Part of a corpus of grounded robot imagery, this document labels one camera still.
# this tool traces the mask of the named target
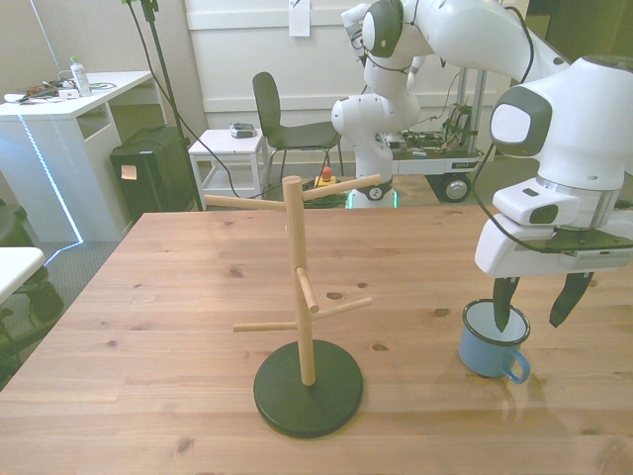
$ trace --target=black stand pole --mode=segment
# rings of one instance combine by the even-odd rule
[[[154,16],[154,11],[158,11],[158,2],[157,0],[140,0],[140,4],[142,5],[142,11],[145,15],[145,19],[149,23],[149,28],[151,29],[151,35],[154,38],[154,44],[156,46],[156,52],[158,53],[158,60],[160,61],[160,69],[162,70],[162,75],[165,79],[165,86],[167,88],[167,100],[169,101],[169,105],[171,106],[174,112],[174,119],[176,120],[176,129],[178,130],[178,137],[180,138],[180,143],[184,151],[184,156],[187,161],[187,169],[189,170],[189,177],[191,178],[191,182],[194,184],[195,192],[194,196],[196,197],[196,204],[198,205],[198,210],[204,210],[202,206],[202,201],[200,199],[200,193],[198,192],[198,186],[196,185],[196,176],[194,175],[194,169],[191,164],[191,160],[189,159],[189,139],[185,138],[184,133],[182,132],[182,124],[180,119],[180,114],[178,113],[178,109],[176,108],[176,99],[174,97],[174,92],[171,89],[171,81],[169,81],[169,74],[167,73],[167,65],[165,63],[165,57],[162,54],[162,47],[160,47],[160,40],[158,39],[158,32],[156,31],[155,21],[156,17]]]

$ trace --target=mug handle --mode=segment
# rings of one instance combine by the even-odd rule
[[[520,377],[516,376],[512,372],[511,369],[504,369],[503,372],[505,373],[505,376],[507,376],[510,379],[510,381],[512,381],[513,383],[516,383],[516,384],[524,383],[525,380],[530,375],[530,363],[527,362],[527,359],[525,359],[525,356],[519,353],[518,349],[516,348],[513,348],[510,351],[510,354],[516,361],[518,361],[518,364],[521,365],[521,369],[523,370],[523,372],[521,373]]]

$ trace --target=black round base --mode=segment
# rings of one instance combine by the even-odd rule
[[[292,437],[311,438],[341,428],[356,413],[363,376],[343,348],[314,340],[316,382],[301,381],[296,342],[274,351],[257,371],[255,404],[274,429]]]

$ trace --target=wooden mug tree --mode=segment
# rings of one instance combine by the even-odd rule
[[[295,296],[295,321],[238,324],[234,332],[296,330],[297,341],[275,350],[262,363],[253,392],[264,420],[295,437],[318,437],[342,427],[356,412],[363,393],[363,377],[352,356],[340,346],[314,340],[314,320],[360,309],[371,298],[320,310],[308,277],[304,202],[354,188],[381,183],[380,175],[357,178],[303,191],[299,176],[283,180],[284,202],[206,195],[205,202],[286,212],[290,263]]]

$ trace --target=bottle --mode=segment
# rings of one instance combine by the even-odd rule
[[[73,56],[70,60],[72,61],[70,70],[72,71],[72,77],[75,79],[77,89],[79,89],[79,95],[81,97],[92,96],[90,82],[88,81],[88,76],[86,76],[86,70],[83,68],[83,65],[77,62],[77,56]]]

